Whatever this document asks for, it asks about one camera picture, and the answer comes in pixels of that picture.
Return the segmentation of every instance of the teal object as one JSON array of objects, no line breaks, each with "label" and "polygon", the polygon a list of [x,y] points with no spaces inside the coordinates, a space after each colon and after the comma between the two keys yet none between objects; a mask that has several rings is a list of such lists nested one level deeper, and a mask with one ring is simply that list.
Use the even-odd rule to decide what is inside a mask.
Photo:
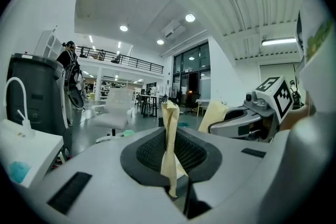
[{"label": "teal object", "polygon": [[188,127],[189,126],[189,124],[186,122],[179,122],[177,125],[178,127]]},{"label": "teal object", "polygon": [[30,170],[30,165],[23,162],[12,162],[9,165],[9,177],[16,183],[22,183]]},{"label": "teal object", "polygon": [[125,131],[123,132],[123,135],[124,135],[124,136],[132,135],[132,134],[134,134],[134,131],[133,131],[133,130],[125,130]]}]

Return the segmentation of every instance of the black railing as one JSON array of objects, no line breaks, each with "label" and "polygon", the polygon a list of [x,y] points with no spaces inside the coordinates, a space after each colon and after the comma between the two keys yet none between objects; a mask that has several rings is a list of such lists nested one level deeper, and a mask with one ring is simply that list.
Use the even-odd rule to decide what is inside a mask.
[{"label": "black railing", "polygon": [[119,65],[135,67],[160,74],[163,73],[163,66],[126,55],[116,54],[115,52],[77,46],[76,54],[80,58],[93,58],[99,61],[117,63]]}]

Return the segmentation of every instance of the table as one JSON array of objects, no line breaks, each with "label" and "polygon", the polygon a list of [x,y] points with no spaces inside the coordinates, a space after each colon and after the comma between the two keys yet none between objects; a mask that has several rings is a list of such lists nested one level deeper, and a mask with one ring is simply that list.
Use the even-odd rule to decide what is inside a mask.
[{"label": "table", "polygon": [[200,104],[202,104],[202,103],[210,103],[210,99],[197,99],[196,103],[198,103],[198,107],[197,107],[197,116],[198,116]]},{"label": "table", "polygon": [[20,124],[7,119],[0,122],[0,158],[7,173],[12,162],[27,163],[30,170],[20,185],[31,188],[44,178],[63,146],[63,137],[35,131],[34,138],[27,138],[23,133]]},{"label": "table", "polygon": [[[145,95],[145,94],[139,94],[140,96],[142,97],[145,97],[144,100],[143,100],[143,106],[142,106],[142,109],[141,109],[141,114],[143,114],[143,117],[154,117],[154,118],[157,118],[157,96],[155,95]],[[152,114],[146,114],[146,105],[147,105],[147,99],[150,100],[150,98],[153,98],[153,112]]]}]

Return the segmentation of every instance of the fluorescent light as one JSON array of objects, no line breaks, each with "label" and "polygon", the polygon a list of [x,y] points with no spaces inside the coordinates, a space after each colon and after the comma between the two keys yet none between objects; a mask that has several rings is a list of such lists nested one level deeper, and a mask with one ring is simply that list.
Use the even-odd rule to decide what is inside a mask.
[{"label": "fluorescent light", "polygon": [[120,30],[123,31],[123,32],[126,32],[128,30],[128,28],[127,28],[126,25],[122,25],[122,26],[120,26]]},{"label": "fluorescent light", "polygon": [[276,39],[276,40],[263,41],[262,43],[263,43],[263,46],[286,44],[286,43],[296,43],[296,39],[295,38]]},{"label": "fluorescent light", "polygon": [[189,23],[192,23],[194,20],[195,20],[195,16],[192,15],[192,14],[188,14],[186,17],[185,17],[185,20]]}]

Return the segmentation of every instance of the beige paper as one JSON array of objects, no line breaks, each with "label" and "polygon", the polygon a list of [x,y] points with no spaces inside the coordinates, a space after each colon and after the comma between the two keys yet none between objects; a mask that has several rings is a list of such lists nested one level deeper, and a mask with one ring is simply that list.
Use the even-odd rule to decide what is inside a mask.
[{"label": "beige paper", "polygon": [[229,107],[222,104],[220,101],[211,101],[198,130],[203,133],[209,133],[209,125],[222,121],[228,109]]},{"label": "beige paper", "polygon": [[176,173],[176,161],[174,154],[175,137],[177,122],[180,116],[180,108],[172,101],[167,103],[161,103],[163,123],[166,128],[166,153],[163,156],[161,175],[169,178],[170,190],[169,194],[172,197],[176,197],[176,185],[177,185],[177,173]]}]

